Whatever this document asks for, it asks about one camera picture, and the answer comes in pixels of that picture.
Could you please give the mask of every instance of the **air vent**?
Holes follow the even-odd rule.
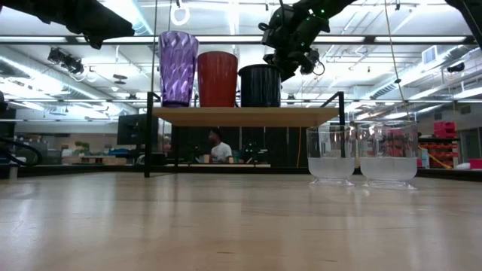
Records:
[[[423,64],[427,65],[437,60],[437,46],[432,46],[422,52]]]
[[[435,120],[441,120],[442,119],[442,112],[435,113],[434,119]]]
[[[460,114],[470,114],[470,113],[472,113],[470,105],[462,106],[460,108]]]

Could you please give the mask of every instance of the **computer monitor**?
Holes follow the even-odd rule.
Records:
[[[157,144],[159,130],[159,119],[152,117],[151,140]],[[147,132],[147,115],[136,114],[120,116],[117,128],[118,145],[141,145],[145,144]]]

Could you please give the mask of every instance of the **white shirt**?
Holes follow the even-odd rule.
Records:
[[[227,158],[233,156],[231,153],[231,147],[221,142],[221,144],[217,145],[211,150],[211,157],[213,163],[226,163]]]

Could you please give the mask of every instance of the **black cable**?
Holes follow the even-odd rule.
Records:
[[[323,66],[323,72],[321,74],[317,74],[315,71],[313,71],[313,74],[316,75],[316,76],[322,76],[326,72],[325,64],[323,64],[322,62],[319,62],[319,63],[322,64],[322,66]]]
[[[20,147],[20,148],[25,148],[27,150],[31,150],[37,156],[36,162],[26,163],[26,162],[18,160],[15,156],[13,156],[10,153],[10,151],[8,150],[8,148],[0,147],[0,154],[5,155],[7,157],[7,159],[9,159],[10,161],[13,161],[13,162],[15,162],[15,163],[17,163],[21,166],[37,166],[38,164],[42,163],[42,154],[40,153],[40,151],[37,151],[37,149],[35,149],[34,147],[31,147],[31,146],[28,146],[28,145],[25,145],[25,144],[22,144],[22,143],[19,143],[19,142],[15,142],[15,141],[10,140],[10,139],[0,138],[0,142],[12,144],[12,145],[15,145],[15,146]]]
[[[279,0],[279,4],[281,5],[281,25],[285,26],[285,5],[283,4],[283,0]]]

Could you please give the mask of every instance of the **person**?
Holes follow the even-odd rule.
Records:
[[[233,156],[231,147],[222,141],[222,134],[219,128],[211,128],[209,131],[209,143],[214,146],[209,157],[210,163],[229,163]]]

